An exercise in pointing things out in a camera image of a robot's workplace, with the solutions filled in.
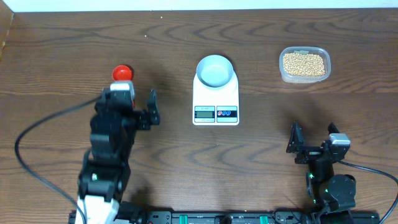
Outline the red plastic measuring scoop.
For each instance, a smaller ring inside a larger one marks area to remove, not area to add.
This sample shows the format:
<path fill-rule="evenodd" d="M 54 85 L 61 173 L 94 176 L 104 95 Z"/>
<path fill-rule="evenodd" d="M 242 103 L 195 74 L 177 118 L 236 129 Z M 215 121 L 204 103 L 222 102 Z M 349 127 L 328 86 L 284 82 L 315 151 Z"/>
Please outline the red plastic measuring scoop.
<path fill-rule="evenodd" d="M 134 74 L 130 67 L 127 65 L 118 65 L 114 68 L 112 72 L 112 78 L 115 81 L 118 80 L 131 80 L 133 79 Z"/>

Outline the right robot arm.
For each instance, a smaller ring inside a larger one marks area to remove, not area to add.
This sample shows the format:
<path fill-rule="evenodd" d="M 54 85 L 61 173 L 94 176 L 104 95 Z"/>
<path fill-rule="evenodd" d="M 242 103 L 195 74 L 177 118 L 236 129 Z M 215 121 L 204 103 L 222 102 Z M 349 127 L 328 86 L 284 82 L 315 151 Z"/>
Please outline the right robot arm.
<path fill-rule="evenodd" d="M 315 207 L 301 218 L 302 223 L 353 223 L 356 180 L 352 175 L 335 174 L 333 164 L 345 158 L 351 141 L 337 127 L 328 125 L 328 139 L 320 146 L 307 146 L 302 128 L 294 122 L 286 152 L 295 154 L 296 164 L 308 165 L 307 192 Z"/>

